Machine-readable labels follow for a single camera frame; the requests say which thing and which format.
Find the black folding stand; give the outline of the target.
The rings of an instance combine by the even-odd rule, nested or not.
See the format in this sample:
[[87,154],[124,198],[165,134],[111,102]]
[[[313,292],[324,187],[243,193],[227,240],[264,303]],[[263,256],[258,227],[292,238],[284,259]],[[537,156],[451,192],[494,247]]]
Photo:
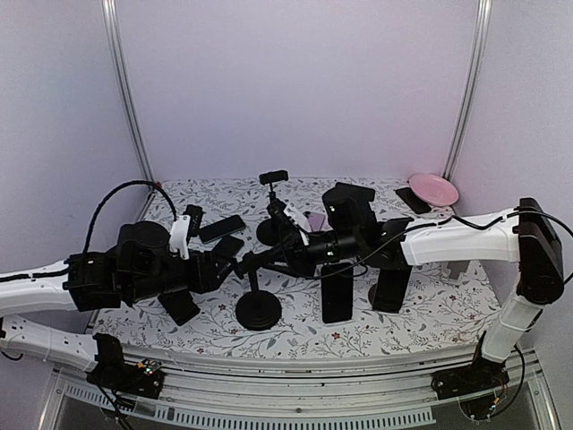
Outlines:
[[374,305],[376,290],[377,288],[375,286],[371,286],[368,291],[368,301],[370,305]]

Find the white folding stand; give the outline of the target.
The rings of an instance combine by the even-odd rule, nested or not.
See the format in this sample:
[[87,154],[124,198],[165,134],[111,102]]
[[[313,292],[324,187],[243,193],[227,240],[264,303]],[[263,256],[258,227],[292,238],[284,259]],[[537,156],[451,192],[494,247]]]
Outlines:
[[442,278],[458,281],[466,273],[470,261],[443,262],[441,264]]

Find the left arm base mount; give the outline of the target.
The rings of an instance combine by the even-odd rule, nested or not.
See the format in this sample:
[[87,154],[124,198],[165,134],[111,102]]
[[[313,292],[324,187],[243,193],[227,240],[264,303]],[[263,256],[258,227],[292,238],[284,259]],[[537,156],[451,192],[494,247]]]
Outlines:
[[109,335],[97,333],[95,367],[87,372],[87,381],[113,392],[121,392],[157,400],[165,381],[165,373],[159,361],[144,359],[129,364],[124,359],[120,341]]

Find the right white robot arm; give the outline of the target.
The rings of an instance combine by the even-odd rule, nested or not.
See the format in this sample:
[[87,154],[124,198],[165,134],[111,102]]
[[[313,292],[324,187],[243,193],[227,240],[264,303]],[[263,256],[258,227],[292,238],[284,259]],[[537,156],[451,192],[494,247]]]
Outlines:
[[322,196],[330,229],[320,233],[306,231],[284,202],[272,201],[268,213],[278,242],[267,251],[246,254],[236,274],[243,277],[266,268],[312,279],[317,265],[354,257],[380,271],[372,292],[373,310],[395,314],[403,306],[415,266],[478,261],[494,282],[504,278],[499,269],[503,262],[513,264],[514,285],[497,321],[480,338],[478,358],[463,372],[469,390],[482,390],[496,378],[497,364],[507,359],[571,280],[563,274],[562,243],[553,228],[557,219],[535,199],[523,198],[515,208],[469,218],[379,221],[372,199],[371,189],[336,185]]

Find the blue-edged phone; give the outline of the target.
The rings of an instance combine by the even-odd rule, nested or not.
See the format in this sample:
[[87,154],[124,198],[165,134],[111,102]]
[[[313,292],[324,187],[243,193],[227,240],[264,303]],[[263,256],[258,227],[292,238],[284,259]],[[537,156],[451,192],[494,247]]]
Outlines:
[[375,286],[377,288],[372,309],[389,314],[398,314],[402,308],[411,269],[381,270]]

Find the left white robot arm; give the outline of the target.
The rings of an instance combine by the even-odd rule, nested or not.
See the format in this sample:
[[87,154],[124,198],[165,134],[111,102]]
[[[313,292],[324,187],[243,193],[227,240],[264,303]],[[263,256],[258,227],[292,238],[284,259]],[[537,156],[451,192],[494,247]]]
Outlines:
[[188,323],[200,312],[193,295],[217,290],[244,244],[226,236],[211,251],[192,251],[187,230],[184,219],[171,229],[151,221],[125,224],[105,252],[83,251],[2,276],[1,350],[19,349],[87,373],[98,369],[113,388],[126,388],[133,370],[116,337],[57,330],[31,315],[90,313],[156,300],[176,325]]

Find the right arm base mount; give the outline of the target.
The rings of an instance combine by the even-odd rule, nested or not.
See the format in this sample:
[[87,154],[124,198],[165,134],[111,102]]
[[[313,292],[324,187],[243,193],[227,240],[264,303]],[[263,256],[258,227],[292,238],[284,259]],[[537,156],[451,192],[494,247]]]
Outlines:
[[[509,382],[505,363],[495,363],[483,357],[484,337],[485,334],[479,339],[472,360],[468,365],[452,367],[432,374],[431,388],[439,400],[493,389],[505,391]],[[480,398],[463,400],[459,406],[466,417],[474,421],[484,421],[494,416],[500,402],[501,395],[490,392]]]

